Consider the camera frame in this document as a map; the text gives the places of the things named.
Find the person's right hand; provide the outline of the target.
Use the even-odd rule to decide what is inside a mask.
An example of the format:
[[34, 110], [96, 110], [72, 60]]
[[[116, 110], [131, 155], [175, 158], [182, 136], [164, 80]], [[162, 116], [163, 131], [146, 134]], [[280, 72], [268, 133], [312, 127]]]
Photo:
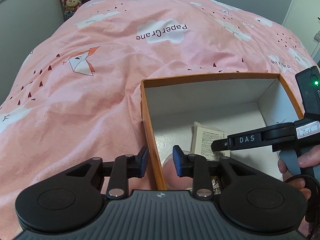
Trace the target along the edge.
[[[319, 145], [314, 146], [309, 152], [303, 154], [298, 158], [298, 166], [300, 168], [307, 168], [319, 165]], [[293, 175], [288, 171], [285, 163], [279, 159], [278, 168], [280, 173], [283, 175], [283, 179], [287, 180]], [[305, 188], [305, 180], [303, 178], [294, 179], [289, 184], [297, 189], [309, 200], [311, 197], [311, 191]]]

